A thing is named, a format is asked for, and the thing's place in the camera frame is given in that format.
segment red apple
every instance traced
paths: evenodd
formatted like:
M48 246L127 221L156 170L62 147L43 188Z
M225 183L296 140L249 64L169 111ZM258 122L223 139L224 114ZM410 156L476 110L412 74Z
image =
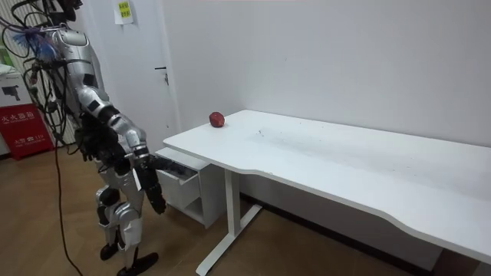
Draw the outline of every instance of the red apple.
M223 127L225 124L225 117L220 112L213 112L209 115L209 123L213 127Z

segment white door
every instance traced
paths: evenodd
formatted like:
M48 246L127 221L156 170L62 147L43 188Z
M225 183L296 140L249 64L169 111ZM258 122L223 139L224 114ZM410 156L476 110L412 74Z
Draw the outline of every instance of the white door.
M151 151L177 133L173 97L154 1L132 1L134 23L114 24L112 1L85 0L74 28L81 28L97 53L104 88L114 106L147 132Z

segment robot leg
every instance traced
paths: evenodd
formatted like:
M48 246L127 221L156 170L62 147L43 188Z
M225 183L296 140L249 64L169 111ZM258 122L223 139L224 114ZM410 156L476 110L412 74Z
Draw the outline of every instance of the robot leg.
M133 171L118 176L119 187L127 197L127 202L116 210L119 222L118 245L124 253L124 268L118 272L118 276L134 276L145 272L154 265L159 255L151 253L138 258L138 245L141 241L142 220L141 209L143 205L144 191L138 191Z
M95 163L97 170L103 169L101 161L95 160ZM114 213L120 204L120 192L113 169L100 172L100 175L106 185L96 192L96 203L99 226L106 238L106 245L101 249L101 260L106 261L117 253L117 217Z

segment table leg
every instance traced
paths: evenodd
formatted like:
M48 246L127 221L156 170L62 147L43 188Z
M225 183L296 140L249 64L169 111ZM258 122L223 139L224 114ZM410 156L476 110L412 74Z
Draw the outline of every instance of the table leg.
M225 170L225 192L227 201L227 220L229 233L237 236L240 233L240 197L237 174Z
M225 190L227 202L227 220L229 234L208 254L196 269L199 276L205 276L212 266L222 257L227 248L236 240L242 230L252 221L261 210L260 205L254 205L240 218L239 181L235 172L225 169Z

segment wire bundle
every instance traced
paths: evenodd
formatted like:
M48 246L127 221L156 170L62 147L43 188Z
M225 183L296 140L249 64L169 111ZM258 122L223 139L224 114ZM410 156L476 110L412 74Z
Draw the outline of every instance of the wire bundle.
M43 4L44 9L48 10L46 6L47 2L43 1ZM15 9L20 8L23 5L30 5L36 11L29 12L24 17L24 20L21 20L15 14ZM2 41L4 42L5 48L18 58L27 58L31 53L35 56L24 61L24 65L32 61L34 61L34 63L31 65L31 68L27 69L23 73L23 80L26 87L29 87L31 98L35 102L36 107L42 112L44 121L49 126L55 139L54 159L58 174L58 214L60 219L61 239L63 241L65 257L70 262L71 266L77 271L78 275L82 276L80 269L68 255L67 245L64 236L63 212L61 207L61 172L58 162L58 143L61 143L63 146L68 146L67 152L69 151L69 145L67 145L66 142L63 140L68 121L67 110L69 110L67 107L68 69L65 63L53 62L58 56L58 53L56 49L51 45L50 41L45 37L46 32L56 31L59 28L67 28L67 26L53 26L49 15L45 11L43 11L43 9L40 9L32 0L19 2L13 5L11 8L11 13L20 25L11 24L2 16L0 16L0 25L3 26ZM46 22L34 27L29 27L27 24L27 20L31 15L43 15L46 18ZM15 53L7 45L7 43L5 43L5 34L7 31L14 32L14 41L27 49L27 53L25 55ZM50 79L48 82L48 88L46 88L44 74L42 73L43 71L48 75ZM44 104L42 104L39 99L38 89L36 87L32 87L32 85L37 82L38 74L41 77L42 93L44 94L44 98L46 99ZM57 87L57 79L60 80L63 84L62 90L60 90L60 87ZM49 100L54 96L58 98L58 104L52 104L54 102L51 102ZM56 113L58 115L58 118L60 118L59 123L55 123L55 120L52 116L53 113ZM79 149L77 148L74 152L68 154L75 154L78 150Z

